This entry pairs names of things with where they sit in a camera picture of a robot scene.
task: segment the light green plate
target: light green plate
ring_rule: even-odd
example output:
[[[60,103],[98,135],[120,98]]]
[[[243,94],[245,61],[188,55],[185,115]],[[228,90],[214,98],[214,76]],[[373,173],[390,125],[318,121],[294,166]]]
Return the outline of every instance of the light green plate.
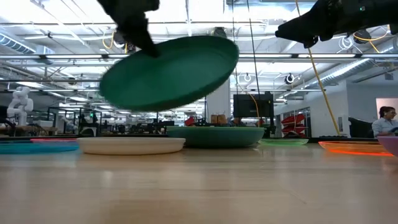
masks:
[[[260,144],[271,146],[301,146],[308,142],[308,139],[261,139]]]
[[[110,103],[133,111],[164,111],[203,98],[234,70],[238,47],[229,39],[194,36],[157,44],[159,58],[134,53],[115,64],[99,84]]]
[[[171,138],[185,138],[186,147],[237,148],[257,143],[264,128],[246,127],[167,127]]]

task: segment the white column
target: white column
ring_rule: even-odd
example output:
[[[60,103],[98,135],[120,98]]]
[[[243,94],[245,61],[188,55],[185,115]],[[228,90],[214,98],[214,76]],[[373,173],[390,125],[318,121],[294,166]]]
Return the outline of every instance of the white column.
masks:
[[[210,93],[207,99],[206,106],[206,121],[210,122],[212,114],[224,114],[228,119],[231,116],[231,103],[229,92],[229,79],[222,84],[216,91]]]

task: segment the purple bowl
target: purple bowl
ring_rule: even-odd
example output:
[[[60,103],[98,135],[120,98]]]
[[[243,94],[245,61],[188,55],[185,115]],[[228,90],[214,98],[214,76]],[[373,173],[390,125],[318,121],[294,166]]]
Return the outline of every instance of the purple bowl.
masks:
[[[377,138],[380,144],[394,156],[398,157],[398,137],[397,136],[381,136]]]

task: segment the white plate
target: white plate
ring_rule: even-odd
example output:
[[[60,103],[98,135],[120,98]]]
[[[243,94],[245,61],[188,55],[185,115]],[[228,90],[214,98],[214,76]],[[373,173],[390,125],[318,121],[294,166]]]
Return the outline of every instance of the white plate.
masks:
[[[182,138],[78,138],[80,149],[88,154],[101,155],[148,155],[178,152]]]

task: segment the woman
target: woman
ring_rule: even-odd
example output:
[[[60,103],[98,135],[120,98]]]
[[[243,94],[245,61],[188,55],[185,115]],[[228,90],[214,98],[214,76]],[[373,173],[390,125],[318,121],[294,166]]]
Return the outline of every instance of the woman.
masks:
[[[380,119],[373,122],[372,129],[374,137],[393,136],[398,129],[398,121],[394,120],[396,109],[390,106],[380,108]]]

